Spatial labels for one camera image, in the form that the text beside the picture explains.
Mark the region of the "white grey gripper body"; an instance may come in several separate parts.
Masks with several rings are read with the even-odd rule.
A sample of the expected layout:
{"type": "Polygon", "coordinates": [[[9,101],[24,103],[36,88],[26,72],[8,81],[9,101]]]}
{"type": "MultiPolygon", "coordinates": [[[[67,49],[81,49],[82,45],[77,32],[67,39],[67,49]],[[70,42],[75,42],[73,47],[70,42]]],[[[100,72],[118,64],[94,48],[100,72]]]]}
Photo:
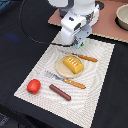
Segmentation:
{"type": "Polygon", "coordinates": [[[61,39],[65,47],[74,46],[79,49],[85,44],[85,39],[92,33],[89,23],[92,15],[77,15],[68,11],[61,20],[61,39]]]}

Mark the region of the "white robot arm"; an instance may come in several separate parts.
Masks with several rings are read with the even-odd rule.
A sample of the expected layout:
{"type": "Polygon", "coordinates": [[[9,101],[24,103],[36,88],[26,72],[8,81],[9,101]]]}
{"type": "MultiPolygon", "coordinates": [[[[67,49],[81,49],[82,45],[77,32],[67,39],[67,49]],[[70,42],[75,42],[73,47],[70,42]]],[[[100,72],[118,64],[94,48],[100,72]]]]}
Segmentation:
{"type": "Polygon", "coordinates": [[[99,5],[95,0],[48,0],[48,3],[67,11],[61,20],[63,47],[82,46],[92,33],[91,26],[98,21],[99,5]]]}

